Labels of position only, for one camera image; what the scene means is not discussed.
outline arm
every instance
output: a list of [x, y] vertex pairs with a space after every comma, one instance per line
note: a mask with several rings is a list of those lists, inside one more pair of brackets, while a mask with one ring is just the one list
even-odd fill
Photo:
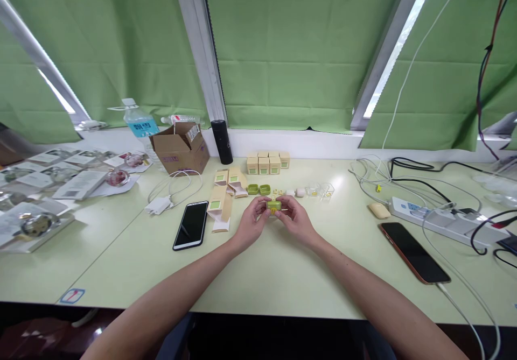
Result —
[[222, 269], [258, 239], [271, 213], [266, 209], [269, 200], [269, 197], [254, 198], [228, 242], [137, 299], [90, 345], [82, 359], [142, 358], [183, 318]]
[[277, 200], [285, 210], [275, 212], [275, 216], [289, 233], [325, 262], [365, 317], [404, 357], [467, 359], [411, 301], [324, 240], [293, 197], [283, 196]]

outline small green container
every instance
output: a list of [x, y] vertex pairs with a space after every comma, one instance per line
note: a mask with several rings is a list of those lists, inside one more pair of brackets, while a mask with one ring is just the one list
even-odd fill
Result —
[[257, 194], [259, 192], [258, 184], [248, 185], [248, 194]]
[[274, 215], [276, 211], [282, 210], [282, 203], [277, 200], [268, 201], [268, 209], [271, 210], [271, 214]]
[[260, 194], [262, 196], [267, 196], [268, 194], [271, 194], [271, 187], [267, 184], [260, 186]]

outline desk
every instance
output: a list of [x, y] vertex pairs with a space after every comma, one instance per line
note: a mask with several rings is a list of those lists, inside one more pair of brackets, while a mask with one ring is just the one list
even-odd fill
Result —
[[[463, 318], [439, 289], [419, 282], [382, 235], [377, 226], [381, 221], [366, 207], [372, 199], [360, 190], [354, 176], [347, 171], [350, 163], [346, 160], [291, 160], [290, 169], [282, 170], [280, 175], [248, 176], [248, 182], [268, 183], [273, 189], [283, 190], [306, 186], [310, 181], [332, 183], [336, 192], [329, 201], [312, 197], [299, 199], [317, 231], [338, 249], [401, 291], [433, 321], [464, 324]], [[233, 166], [241, 166], [244, 171], [244, 164], [244, 159], [235, 159]], [[218, 159], [211, 158], [203, 173], [203, 188], [185, 203], [160, 216], [138, 214], [71, 286], [86, 290], [76, 305], [126, 308], [150, 287], [228, 240], [235, 233], [240, 214], [253, 196], [233, 199], [229, 232], [212, 234], [213, 220], [209, 218], [205, 239], [200, 247], [172, 251], [185, 205], [188, 202], [207, 200], [213, 187], [214, 172], [223, 167], [225, 166]], [[395, 168], [394, 173], [402, 175], [407, 172]], [[471, 180], [472, 173], [461, 166], [451, 165], [445, 172], [434, 173], [431, 177], [457, 184], [481, 198], [486, 192]], [[411, 174], [429, 177], [429, 173], [425, 172], [411, 171]], [[196, 178], [193, 178], [194, 187], [197, 186], [196, 183]], [[476, 201], [463, 192], [438, 182], [436, 186], [452, 200], [459, 202], [461, 207], [477, 207]], [[384, 187], [379, 193], [379, 197], [383, 199], [392, 195], [419, 203], [418, 198], [395, 187]], [[483, 202], [485, 215], [504, 209], [498, 204], [491, 204], [486, 200]], [[389, 221], [403, 223], [441, 263], [425, 240], [420, 227], [394, 217]], [[469, 246], [432, 231], [428, 231], [428, 234], [440, 251], [478, 290], [498, 323], [502, 326], [517, 326], [517, 308], [514, 306], [517, 303], [515, 269], [496, 262], [490, 253], [481, 257]], [[441, 264], [452, 278], [452, 283], [447, 288], [466, 315], [475, 324], [491, 324], [475, 298], [451, 270], [444, 263]], [[290, 240], [290, 236], [276, 218], [268, 221], [262, 236], [254, 245], [221, 272], [192, 311], [364, 318], [327, 268], [310, 251]]]
[[144, 209], [164, 177], [153, 165], [127, 193], [63, 200], [76, 221], [31, 254], [0, 254], [0, 301], [56, 303]]

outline black thermos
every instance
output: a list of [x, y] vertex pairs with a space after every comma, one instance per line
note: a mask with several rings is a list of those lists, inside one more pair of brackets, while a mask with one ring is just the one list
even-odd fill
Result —
[[211, 123], [221, 163], [223, 165], [231, 164], [233, 157], [232, 149], [230, 148], [230, 140], [228, 139], [228, 130], [226, 130], [226, 121], [218, 119], [217, 121], [211, 121]]

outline sticker on desk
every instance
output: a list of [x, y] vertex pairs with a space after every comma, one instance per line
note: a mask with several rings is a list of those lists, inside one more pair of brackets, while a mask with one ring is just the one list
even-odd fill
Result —
[[70, 289], [65, 295], [59, 300], [60, 303], [71, 303], [74, 304], [84, 295], [86, 290], [84, 289]]

